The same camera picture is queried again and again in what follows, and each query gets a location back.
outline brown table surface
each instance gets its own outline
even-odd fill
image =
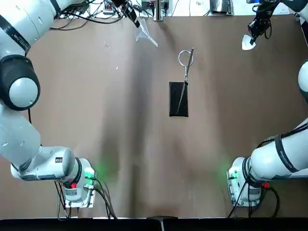
[[[274,16],[271,39],[260,37],[255,49],[242,51],[252,19],[147,19],[158,48],[136,43],[128,19],[49,32],[29,54],[41,83],[32,120],[42,144],[68,146],[89,159],[107,181],[119,217],[227,216],[225,172],[233,160],[308,114],[297,85],[308,51],[300,25],[292,15]],[[178,53],[192,46],[189,118],[169,117],[168,83],[183,81]],[[13,179],[3,159],[0,172],[0,218],[56,216],[52,181]],[[308,215],[305,180],[273,185],[279,216]],[[274,207],[269,194],[255,216],[270,216]],[[102,199],[97,195],[95,208],[80,212],[105,216]]]

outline black cable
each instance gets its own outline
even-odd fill
[[[62,26],[62,27],[59,27],[59,28],[50,27],[49,29],[50,29],[50,30],[60,30],[60,29],[63,29],[63,28],[65,28],[65,27],[67,27],[68,25],[70,25],[72,21],[73,21],[73,18],[72,18],[67,24],[65,24],[65,25]]]
[[[287,132],[287,133],[281,134],[281,138],[285,138],[285,137],[294,135],[294,134],[296,134],[296,133],[299,133],[299,132],[301,132],[301,131],[306,130],[307,128],[308,128],[308,125],[307,125],[307,123],[305,123],[305,124],[303,124],[303,125],[301,125],[301,126],[295,128],[295,129],[292,130],[292,131],[289,131],[289,132]],[[272,142],[272,141],[274,141],[274,139],[275,139],[274,137],[267,138],[267,139],[265,139],[264,141],[262,141],[256,148],[260,148],[260,147],[263,146],[263,144]]]
[[[202,17],[203,16],[208,16],[209,13],[210,13],[210,10],[208,10],[204,15],[202,15]]]
[[[240,199],[240,197],[241,197],[241,194],[242,194],[242,192],[243,192],[244,187],[245,187],[246,184],[247,184],[247,180],[245,181],[244,185],[242,186],[242,189],[241,189],[241,191],[240,191],[239,197],[237,198],[237,200],[236,200],[236,202],[235,202],[235,205],[234,205],[233,209],[232,209],[231,212],[229,213],[228,218],[230,218],[230,216],[232,215],[232,213],[233,213],[233,212],[235,211],[235,209],[237,208],[237,203],[239,202],[239,199]]]
[[[258,208],[260,208],[266,193],[267,193],[267,190],[265,190],[264,187],[261,187],[261,196],[260,196],[259,204],[257,204],[254,209],[251,209],[250,217],[254,214],[254,212],[258,210]]]
[[[28,108],[28,119],[29,119],[30,124],[32,124],[30,108]]]
[[[280,209],[280,197],[277,193],[277,191],[273,188],[273,187],[269,187],[269,188],[261,188],[261,197],[260,197],[260,202],[259,204],[255,207],[254,210],[251,211],[250,216],[252,216],[252,214],[261,206],[261,203],[263,202],[265,195],[267,193],[267,191],[272,191],[276,197],[276,207],[275,207],[275,211],[273,213],[273,215],[271,216],[271,218],[275,218],[278,215],[279,209]]]
[[[280,2],[280,0],[274,0],[274,1],[265,1],[265,2],[271,2],[272,4],[271,5],[269,5],[267,8],[265,8],[265,9],[262,9],[262,10],[255,10],[254,8],[255,7],[259,7],[259,6],[262,6],[262,3],[259,3],[259,4],[256,4],[256,5],[254,5],[253,7],[252,7],[252,11],[253,12],[255,12],[255,13],[261,13],[261,12],[265,12],[265,11],[268,11],[269,9],[271,9],[272,7],[273,7],[273,5],[275,5],[275,4],[279,4],[279,2]]]
[[[276,197],[275,211],[274,211],[273,215],[271,216],[271,218],[275,218],[275,217],[277,217],[278,211],[280,209],[280,197],[279,197],[277,191],[274,188],[270,187],[270,188],[268,188],[268,190],[272,191],[275,194],[275,197]]]
[[[57,192],[58,192],[58,196],[59,196],[59,198],[60,198],[60,203],[61,203],[61,205],[62,205],[62,207],[63,207],[63,210],[66,210],[66,208],[65,208],[65,206],[64,206],[64,203],[63,203],[63,201],[62,201],[62,198],[61,198],[61,194],[60,194],[60,191],[59,191],[59,189],[58,189],[58,186],[57,186],[57,183],[54,181],[54,185],[56,186],[56,189],[57,189]]]
[[[94,22],[94,23],[99,23],[99,24],[112,24],[112,23],[116,23],[116,22],[120,21],[123,18],[123,16],[124,16],[124,14],[123,14],[120,18],[118,18],[118,19],[116,19],[116,20],[114,20],[112,22],[101,22],[101,21],[96,21],[96,20],[90,19],[90,18],[85,18],[83,16],[80,16],[80,15],[77,15],[77,14],[74,14],[74,13],[68,13],[68,15],[76,16],[78,18],[82,18],[82,19],[85,19],[87,21]]]
[[[189,17],[191,16],[191,0],[189,0],[189,6],[188,6],[188,9],[189,9]]]
[[[81,26],[78,26],[78,27],[74,27],[74,28],[70,28],[70,29],[58,29],[58,30],[61,30],[61,31],[77,30],[77,29],[83,28],[87,23],[88,23],[88,21],[86,21],[84,24],[82,24]]]
[[[104,191],[104,188],[103,188],[101,182],[100,182],[98,179],[96,179],[96,181],[99,183],[99,185],[100,185],[100,187],[101,187],[101,189],[102,189],[102,193],[103,193],[103,195],[105,196],[105,191]],[[107,185],[106,185],[105,182],[104,182],[104,184],[105,184],[106,189],[107,189],[107,192],[108,192],[108,200],[105,201],[106,212],[107,212],[108,218],[110,218],[110,215],[112,215],[113,217],[115,217],[116,215],[115,215],[115,211],[114,211],[114,208],[113,208],[113,206],[112,206],[112,203],[111,203],[110,192],[109,192],[109,189],[108,189],[108,187],[107,187]]]
[[[107,202],[107,199],[105,197],[105,195],[100,191],[98,190],[97,188],[95,188],[95,191],[99,193],[99,195],[101,195],[101,197],[103,198],[103,200],[105,201],[105,204],[107,206],[107,208],[109,209],[109,211],[111,212],[111,215],[113,216],[114,219],[117,219],[116,215],[112,212],[108,202]]]
[[[270,26],[269,26],[269,30],[270,30],[270,31],[269,31],[269,35],[270,35],[270,36],[267,35],[267,33],[266,33],[267,30],[266,30],[265,33],[264,33],[264,37],[265,37],[266,39],[270,39],[270,37],[271,37],[272,28],[271,28],[270,19],[269,19],[269,25],[270,25]]]
[[[60,187],[60,190],[61,190],[61,195],[62,195],[63,203],[65,205],[65,197],[64,197],[63,190],[62,190],[62,186],[61,186],[61,184],[59,182],[58,182],[58,184],[59,184],[59,187]]]
[[[173,14],[174,14],[174,11],[175,11],[175,9],[176,9],[176,7],[177,7],[177,5],[178,5],[178,2],[179,2],[179,0],[178,0],[177,3],[175,4],[175,7],[174,7],[173,12],[172,12],[172,14],[171,14],[171,17],[172,17]]]

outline robot arm label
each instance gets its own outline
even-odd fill
[[[289,160],[287,154],[284,151],[281,135],[278,135],[275,137],[275,146],[277,150],[277,154],[279,158],[281,159],[284,166],[290,171],[290,172],[298,172],[298,170],[293,166],[291,161]]]
[[[5,19],[0,15],[0,27],[5,33],[11,37],[25,52],[29,52],[31,45],[25,38]]]

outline cable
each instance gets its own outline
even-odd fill
[[[189,6],[188,6],[188,9],[189,9],[189,17],[191,16],[191,0],[189,0]]]
[[[272,3],[271,5],[269,5],[267,8],[265,9],[262,9],[262,10],[255,10],[254,8],[255,7],[259,7],[259,6],[262,6],[263,4],[262,3],[259,3],[259,4],[256,4],[252,7],[252,11],[255,12],[255,13],[262,13],[262,12],[265,12],[265,11],[268,11],[269,9],[271,9],[275,4],[279,4],[280,3],[280,0],[274,0],[274,1],[264,1],[266,3]]]
[[[29,119],[30,124],[32,124],[30,108],[28,108],[28,119]]]
[[[271,22],[270,22],[270,19],[269,19],[269,37],[267,36],[267,34],[266,34],[266,32],[267,32],[267,30],[265,31],[265,33],[264,33],[264,37],[266,38],[266,39],[270,39],[270,37],[271,37],[271,32],[272,32],[272,28],[271,28]]]
[[[55,181],[54,181],[54,185],[56,186],[56,189],[57,189],[57,192],[58,192],[58,196],[59,196],[59,198],[60,198],[60,203],[61,203],[61,205],[62,205],[62,207],[63,207],[63,210],[66,210],[66,208],[65,208],[65,206],[64,206],[64,203],[63,203],[63,201],[62,201],[61,194],[60,194],[60,191],[59,191],[59,189],[58,189],[57,183],[56,183]]]
[[[85,19],[87,21],[94,22],[94,23],[99,23],[99,24],[112,24],[112,23],[116,23],[116,22],[120,21],[123,18],[123,16],[124,16],[124,14],[122,14],[122,16],[120,18],[118,18],[118,19],[116,19],[116,20],[114,20],[112,22],[101,22],[101,21],[96,21],[96,20],[90,19],[90,18],[85,18],[83,16],[80,16],[80,15],[77,15],[77,14],[74,14],[74,13],[68,13],[68,15],[76,16],[78,18],[82,18],[82,19]]]
[[[271,218],[275,218],[278,215],[279,209],[280,209],[280,197],[277,193],[277,191],[273,188],[273,187],[269,187],[269,188],[265,188],[262,186],[261,188],[261,197],[260,197],[260,202],[259,204],[255,207],[254,210],[251,211],[250,216],[252,216],[252,214],[261,206],[261,203],[263,202],[265,195],[268,191],[272,191],[276,197],[276,207],[275,207],[275,211],[273,213],[273,215],[271,216]]]
[[[288,137],[288,136],[291,136],[291,135],[294,135],[294,134],[299,133],[299,132],[301,132],[301,131],[304,131],[304,130],[306,130],[307,128],[308,128],[308,125],[307,125],[307,123],[305,123],[305,124],[303,124],[303,125],[301,125],[301,126],[295,128],[295,129],[293,129],[292,131],[289,131],[289,132],[287,132],[287,133],[281,134],[281,139],[282,139],[282,138],[285,138],[285,137]],[[272,141],[274,141],[274,140],[275,140],[275,137],[269,137],[269,138],[265,139],[264,141],[262,141],[256,148],[260,148],[260,147],[262,147],[265,143],[269,143],[269,142],[272,142]]]
[[[107,194],[107,201],[105,201],[105,206],[106,206],[106,212],[107,212],[108,218],[110,218],[110,215],[112,215],[113,217],[116,217],[114,208],[113,208],[112,203],[111,203],[110,192],[109,192],[109,189],[108,189],[108,186],[107,186],[106,182],[103,181],[104,185],[105,185],[105,187],[107,189],[107,193],[105,192],[101,182],[98,179],[96,179],[96,181],[99,183],[99,185],[100,185],[100,187],[102,189],[103,195],[105,196]]]
[[[179,2],[179,0],[178,0],[177,3],[175,4],[175,7],[174,7],[173,12],[172,12],[172,14],[171,14],[171,17],[172,17],[173,14],[174,14],[174,11],[175,11],[175,9],[176,9],[176,7],[177,7],[177,5],[178,5],[178,2]]]
[[[210,10],[208,10],[203,16],[208,16],[209,13],[210,13]]]
[[[237,203],[239,202],[239,199],[240,199],[240,197],[241,197],[241,194],[242,194],[242,192],[243,192],[244,187],[245,187],[246,184],[247,184],[247,180],[245,181],[244,185],[242,186],[242,189],[241,189],[241,191],[240,191],[239,197],[237,198],[236,203],[235,203],[233,209],[232,209],[231,212],[229,213],[228,218],[230,218],[230,216],[232,215],[232,213],[235,211],[235,209],[236,209],[236,207],[237,207]]]
[[[105,195],[104,195],[100,190],[98,190],[97,188],[95,188],[95,191],[98,192],[99,195],[101,195],[101,197],[102,197],[103,200],[105,201],[106,207],[109,209],[109,211],[110,211],[112,217],[113,217],[114,219],[117,219],[116,215],[112,212],[112,210],[111,210],[111,208],[110,208],[110,206],[109,206],[109,204],[108,204],[108,202],[107,202],[107,200],[106,200]]]
[[[275,197],[276,197],[275,211],[274,211],[273,215],[271,216],[271,218],[275,218],[275,217],[277,217],[278,211],[280,209],[280,198],[279,198],[277,191],[274,188],[270,187],[270,188],[268,188],[268,190],[272,191],[275,194]]]
[[[73,18],[67,24],[65,24],[64,26],[59,27],[59,28],[50,27],[50,30],[60,30],[60,29],[63,29],[65,27],[67,27],[68,25],[70,25],[72,21],[73,21]]]
[[[250,174],[251,174],[251,166],[249,168],[249,175],[248,175],[248,178],[250,178]],[[250,218],[251,216],[251,211],[252,211],[252,208],[251,208],[251,202],[250,202],[250,185],[248,184],[248,217]]]

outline clear plastic funnel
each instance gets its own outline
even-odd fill
[[[140,21],[140,27],[137,29],[136,33],[136,42],[138,39],[144,38],[144,39],[149,39],[156,47],[158,47],[157,42],[150,36],[148,27],[146,25],[145,19],[142,19]]]

